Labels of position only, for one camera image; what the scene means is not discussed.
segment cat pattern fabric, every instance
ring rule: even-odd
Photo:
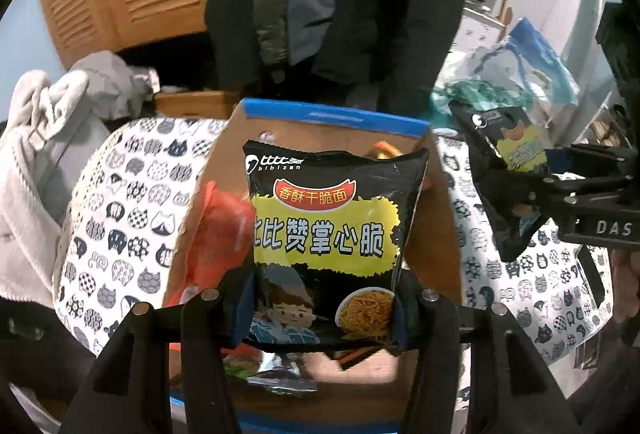
[[[225,126],[145,118],[105,142],[97,165],[102,181],[74,231],[55,303],[61,322],[94,354],[137,302],[162,306],[196,180]]]
[[[461,250],[463,302],[478,308],[485,308],[489,300],[503,302],[548,364],[596,334],[610,318],[613,302],[606,249],[590,247],[606,290],[599,308],[577,263],[576,245],[559,240],[552,220],[540,228],[519,258],[503,263],[495,249],[491,226],[479,211],[482,201],[470,182],[470,173],[465,171],[466,143],[437,136],[436,146]],[[476,264],[481,268],[478,277]]]

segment snack bag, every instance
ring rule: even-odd
[[[476,111],[459,102],[449,104],[469,147],[469,167],[494,231],[495,247],[503,262],[515,260],[548,216],[535,205],[514,202],[491,172],[514,170],[545,175],[545,149],[551,142],[544,128],[533,125],[521,107]]]
[[[244,154],[256,212],[249,340],[388,341],[428,151],[375,160],[248,141]]]

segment red plastic bag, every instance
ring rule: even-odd
[[[219,190],[215,182],[206,183],[202,195],[202,216],[187,250],[184,281],[168,306],[217,287],[228,270],[242,266],[254,242],[255,210],[251,203]],[[171,348],[180,350],[180,344],[171,344]],[[223,351],[238,355],[255,350],[241,344],[233,351]]]

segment black jacket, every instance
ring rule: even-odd
[[[287,91],[285,82],[282,89],[289,98],[316,100],[323,93],[309,90],[331,88],[346,96],[354,86],[377,84],[380,110],[419,114],[455,37],[463,3],[337,0],[318,53],[300,66],[302,74],[286,68],[295,85]],[[251,84],[264,73],[252,13],[253,0],[208,1],[206,21],[222,88]]]

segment grey towel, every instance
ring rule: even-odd
[[[87,55],[71,66],[73,70],[88,75],[86,96],[93,112],[102,120],[137,118],[142,103],[153,98],[148,84],[137,80],[127,63],[110,51]]]

